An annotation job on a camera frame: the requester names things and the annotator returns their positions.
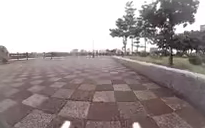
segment dark paving tile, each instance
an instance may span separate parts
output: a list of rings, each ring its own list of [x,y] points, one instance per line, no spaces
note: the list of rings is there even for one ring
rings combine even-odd
[[[23,101],[23,100],[27,99],[28,97],[30,97],[31,95],[32,95],[31,92],[26,91],[26,90],[22,90],[22,91],[15,93],[12,96],[10,96],[10,98],[13,100],[16,100],[16,101]]]
[[[69,99],[73,94],[74,90],[72,89],[59,89],[56,91],[52,97],[62,98],[62,99]]]
[[[43,90],[41,90],[39,92],[39,94],[43,94],[43,95],[46,95],[46,96],[52,96],[57,90],[58,90],[58,88],[46,87]]]
[[[189,107],[189,103],[177,98],[177,97],[165,97],[162,98],[166,105],[172,108],[174,111]]]
[[[17,104],[16,106],[3,112],[6,122],[10,125],[14,125],[21,121],[27,114],[32,111],[32,108],[23,104]]]
[[[145,86],[147,89],[159,89],[160,86],[156,83],[149,82],[149,83],[142,83],[143,86]]]
[[[205,116],[192,107],[185,107],[177,110],[176,113],[193,128],[205,126]]]
[[[152,116],[162,115],[173,112],[173,110],[168,107],[162,100],[160,99],[151,99],[141,101],[142,105],[146,109],[147,113]]]
[[[62,88],[65,88],[65,89],[77,89],[79,86],[80,86],[80,84],[67,83]]]
[[[81,84],[78,87],[79,90],[85,90],[85,91],[94,91],[96,89],[96,85],[94,84]]]
[[[51,114],[57,114],[65,103],[66,101],[58,98],[49,98],[47,101],[43,102],[37,108],[42,109],[43,111]]]
[[[119,121],[87,121],[86,128],[120,128]]]
[[[120,117],[123,119],[137,119],[147,116],[140,102],[118,102]]]
[[[85,79],[83,81],[83,84],[96,84],[96,82],[94,80],[91,80],[91,79]]]
[[[114,91],[114,88],[112,85],[97,85],[96,91]]]
[[[159,128],[156,122],[150,117],[141,117],[135,120],[121,120],[121,128],[133,128],[134,123],[139,126],[138,128]]]
[[[33,86],[33,85],[30,84],[30,81],[27,81],[27,82],[22,83],[21,86],[19,85],[16,88],[20,89],[20,90],[26,90],[26,89],[30,88],[31,86]]]
[[[128,86],[132,90],[146,90],[147,89],[145,86],[142,86],[141,84],[129,84]]]
[[[116,103],[93,102],[90,105],[88,119],[98,121],[113,121],[120,118]]]
[[[173,97],[174,93],[166,88],[151,89],[158,97]]]
[[[132,91],[115,91],[114,96],[117,102],[131,102],[138,100]]]
[[[71,96],[71,100],[92,101],[94,91],[75,90]]]
[[[111,80],[112,84],[126,84],[124,80]]]
[[[55,117],[46,128],[61,128],[65,121],[70,121],[71,126],[69,128],[84,128],[85,120],[75,119],[70,117]]]
[[[51,84],[53,84],[53,82],[48,81],[48,78],[44,78],[43,80],[44,81],[42,83],[40,83],[39,85],[49,87]]]

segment checkered paving tile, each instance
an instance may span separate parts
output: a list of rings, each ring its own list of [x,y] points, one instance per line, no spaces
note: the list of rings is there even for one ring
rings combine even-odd
[[[11,63],[0,65],[0,115],[15,128],[205,128],[189,103],[109,57]]]

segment rock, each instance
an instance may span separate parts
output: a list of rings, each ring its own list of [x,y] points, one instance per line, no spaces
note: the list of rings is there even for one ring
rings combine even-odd
[[[8,62],[9,61],[9,52],[5,46],[0,45],[0,61]]]

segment sky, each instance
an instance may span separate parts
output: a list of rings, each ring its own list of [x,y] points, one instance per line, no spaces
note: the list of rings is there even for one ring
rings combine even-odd
[[[121,49],[122,39],[112,38],[109,29],[123,16],[127,1],[0,0],[0,45],[9,52]],[[139,9],[144,0],[133,2]],[[199,30],[202,24],[205,0],[200,0],[196,22],[184,29],[177,27],[177,32]]]

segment low wall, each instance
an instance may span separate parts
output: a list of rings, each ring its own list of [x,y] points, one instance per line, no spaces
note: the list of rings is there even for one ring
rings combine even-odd
[[[122,57],[114,58],[157,84],[173,90],[205,113],[205,75]]]

